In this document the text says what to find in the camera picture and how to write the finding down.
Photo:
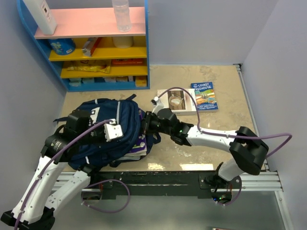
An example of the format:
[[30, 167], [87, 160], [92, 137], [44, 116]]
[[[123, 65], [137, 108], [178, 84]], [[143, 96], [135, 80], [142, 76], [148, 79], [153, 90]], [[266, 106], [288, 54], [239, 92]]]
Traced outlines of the blue snack canister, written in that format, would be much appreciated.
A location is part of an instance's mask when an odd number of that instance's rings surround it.
[[56, 54], [64, 56], [75, 50], [75, 43], [71, 38], [49, 39], [49, 44]]

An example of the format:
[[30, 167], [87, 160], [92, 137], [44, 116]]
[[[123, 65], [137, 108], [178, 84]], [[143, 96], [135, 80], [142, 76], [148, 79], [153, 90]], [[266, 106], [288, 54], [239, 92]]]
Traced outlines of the yellow snack packet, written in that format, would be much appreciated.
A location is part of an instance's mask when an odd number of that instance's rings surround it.
[[68, 71], [102, 72], [108, 74], [111, 60], [74, 60], [68, 62]]

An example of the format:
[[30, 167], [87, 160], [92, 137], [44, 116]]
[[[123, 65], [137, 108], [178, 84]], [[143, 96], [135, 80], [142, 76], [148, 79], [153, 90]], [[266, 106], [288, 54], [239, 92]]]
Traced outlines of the navy blue student backpack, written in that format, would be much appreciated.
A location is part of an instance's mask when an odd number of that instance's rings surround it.
[[81, 133], [90, 130], [75, 144], [57, 157], [73, 169], [89, 164], [97, 169], [113, 168], [121, 163], [139, 161], [150, 153], [153, 145], [161, 141], [158, 133], [145, 134], [141, 121], [145, 112], [133, 100], [135, 94], [122, 100], [95, 99], [83, 102], [45, 141], [47, 155], [53, 157]]

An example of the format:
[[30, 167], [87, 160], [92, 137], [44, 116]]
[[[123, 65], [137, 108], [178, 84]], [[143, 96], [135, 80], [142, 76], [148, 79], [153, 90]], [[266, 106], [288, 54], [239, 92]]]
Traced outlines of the white rectangular device box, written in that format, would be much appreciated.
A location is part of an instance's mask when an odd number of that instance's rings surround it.
[[53, 35], [57, 22], [45, 0], [23, 0], [43, 35]]

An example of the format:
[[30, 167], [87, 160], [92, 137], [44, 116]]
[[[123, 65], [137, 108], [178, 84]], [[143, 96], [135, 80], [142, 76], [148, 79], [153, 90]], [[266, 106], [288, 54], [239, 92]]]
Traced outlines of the white coffee photo book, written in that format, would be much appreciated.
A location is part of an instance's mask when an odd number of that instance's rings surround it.
[[193, 100], [196, 100], [195, 91], [186, 89], [190, 96], [181, 89], [173, 89], [161, 96], [165, 90], [158, 90], [157, 96], [160, 98], [164, 108], [169, 108], [176, 115], [195, 115], [196, 108]]

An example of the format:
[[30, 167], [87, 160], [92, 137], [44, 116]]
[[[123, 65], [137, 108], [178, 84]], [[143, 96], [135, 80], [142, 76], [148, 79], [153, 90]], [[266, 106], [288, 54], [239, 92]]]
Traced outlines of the white cylindrical jar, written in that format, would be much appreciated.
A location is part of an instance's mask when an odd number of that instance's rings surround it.
[[130, 48], [133, 46], [134, 38], [133, 36], [115, 36], [112, 37], [113, 44], [116, 48]]

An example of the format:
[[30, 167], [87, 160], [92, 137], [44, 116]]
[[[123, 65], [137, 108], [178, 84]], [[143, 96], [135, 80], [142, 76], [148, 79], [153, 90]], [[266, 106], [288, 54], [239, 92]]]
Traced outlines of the orange white carton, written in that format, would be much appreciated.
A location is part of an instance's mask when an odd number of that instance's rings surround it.
[[82, 47], [82, 54], [85, 57], [91, 57], [101, 41], [100, 37], [89, 38]]

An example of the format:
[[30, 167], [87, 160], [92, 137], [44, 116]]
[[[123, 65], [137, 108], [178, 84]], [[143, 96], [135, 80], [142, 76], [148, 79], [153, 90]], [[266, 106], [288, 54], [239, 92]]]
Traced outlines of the red flat box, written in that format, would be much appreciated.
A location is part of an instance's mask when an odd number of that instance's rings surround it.
[[143, 58], [123, 58], [123, 59], [113, 59], [111, 61], [112, 65], [142, 65], [144, 63]]

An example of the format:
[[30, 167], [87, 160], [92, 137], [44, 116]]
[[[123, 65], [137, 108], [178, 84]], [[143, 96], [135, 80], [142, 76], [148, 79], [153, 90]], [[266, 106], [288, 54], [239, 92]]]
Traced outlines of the clear plastic water bottle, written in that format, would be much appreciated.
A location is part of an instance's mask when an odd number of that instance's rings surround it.
[[128, 32], [132, 28], [130, 21], [130, 9], [128, 0], [112, 0], [117, 28], [120, 32]]

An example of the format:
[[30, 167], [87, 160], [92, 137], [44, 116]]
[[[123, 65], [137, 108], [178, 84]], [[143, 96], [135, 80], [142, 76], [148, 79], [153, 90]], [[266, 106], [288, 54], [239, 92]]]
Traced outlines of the purple paperback book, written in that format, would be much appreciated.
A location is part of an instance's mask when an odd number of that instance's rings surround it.
[[132, 149], [125, 154], [125, 157], [145, 156], [147, 152], [147, 142], [145, 135], [139, 135]]

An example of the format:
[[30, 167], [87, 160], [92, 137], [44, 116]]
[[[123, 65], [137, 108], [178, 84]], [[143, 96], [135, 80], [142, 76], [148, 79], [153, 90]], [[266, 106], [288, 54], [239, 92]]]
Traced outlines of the aluminium rail frame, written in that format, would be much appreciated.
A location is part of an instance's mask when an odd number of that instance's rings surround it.
[[[229, 185], [241, 188], [241, 175], [259, 175], [264, 160], [272, 155], [265, 137], [249, 128], [214, 130], [200, 124], [183, 122], [162, 94], [150, 99], [153, 108], [144, 111], [135, 94], [123, 99], [98, 98], [83, 102], [59, 121], [62, 125], [45, 141], [36, 172], [22, 199], [8, 212], [15, 229], [51, 229], [55, 216], [84, 188], [107, 182], [122, 184], [129, 196], [143, 188], [183, 189], [198, 186], [209, 194]], [[147, 150], [160, 143], [161, 134], [180, 146], [202, 146], [232, 155], [215, 171], [195, 172], [191, 182], [179, 172], [102, 173], [105, 166], [118, 167], [124, 155], [144, 137]]]

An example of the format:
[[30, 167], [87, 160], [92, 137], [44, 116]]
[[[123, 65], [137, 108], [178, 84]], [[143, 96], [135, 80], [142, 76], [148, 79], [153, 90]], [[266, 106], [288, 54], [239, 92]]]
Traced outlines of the blue shelf unit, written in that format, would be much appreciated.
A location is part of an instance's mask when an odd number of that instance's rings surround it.
[[[53, 35], [43, 35], [22, 0], [17, 10], [26, 31], [42, 53], [54, 76], [68, 92], [139, 90], [150, 88], [148, 3], [130, 8], [132, 28], [126, 33], [117, 29], [112, 8], [52, 9], [57, 22]], [[112, 37], [133, 36], [130, 48], [116, 48]], [[82, 54], [84, 43], [93, 37], [101, 41], [91, 57]], [[49, 39], [71, 38], [76, 47], [68, 55], [58, 55]], [[102, 72], [68, 71], [68, 62], [74, 60], [113, 60], [143, 58], [142, 65], [112, 65], [108, 74]]]

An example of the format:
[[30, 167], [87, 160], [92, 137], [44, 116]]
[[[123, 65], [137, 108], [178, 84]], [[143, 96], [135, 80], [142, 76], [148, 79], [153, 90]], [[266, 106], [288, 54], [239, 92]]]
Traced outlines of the blue treehouse book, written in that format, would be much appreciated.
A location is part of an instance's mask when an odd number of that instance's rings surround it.
[[190, 87], [195, 91], [196, 104], [199, 112], [218, 111], [218, 104], [212, 81], [191, 83]]

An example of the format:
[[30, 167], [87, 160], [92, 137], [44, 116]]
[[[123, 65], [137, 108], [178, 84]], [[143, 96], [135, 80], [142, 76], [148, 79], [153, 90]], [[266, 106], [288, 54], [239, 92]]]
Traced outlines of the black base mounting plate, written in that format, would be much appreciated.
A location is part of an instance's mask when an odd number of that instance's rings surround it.
[[196, 196], [210, 199], [212, 195], [222, 196], [240, 189], [242, 183], [238, 177], [230, 185], [223, 182], [219, 185], [209, 184], [213, 171], [140, 171], [140, 172], [98, 172], [91, 177], [86, 191], [98, 192], [95, 183], [110, 180], [102, 185], [102, 198], [115, 199], [127, 194], [126, 188], [115, 180], [122, 181], [129, 189], [131, 196]]

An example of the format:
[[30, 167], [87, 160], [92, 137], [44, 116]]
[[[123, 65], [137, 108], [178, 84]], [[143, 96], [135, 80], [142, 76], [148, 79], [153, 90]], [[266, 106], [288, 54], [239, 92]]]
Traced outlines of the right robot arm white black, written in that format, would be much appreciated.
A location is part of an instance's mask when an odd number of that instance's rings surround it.
[[141, 121], [141, 131], [147, 135], [169, 135], [178, 145], [205, 146], [230, 153], [232, 158], [220, 163], [214, 173], [204, 179], [206, 184], [214, 188], [225, 188], [243, 173], [259, 175], [269, 150], [269, 147], [245, 126], [230, 131], [200, 128], [181, 122], [167, 108], [156, 114], [146, 112]]

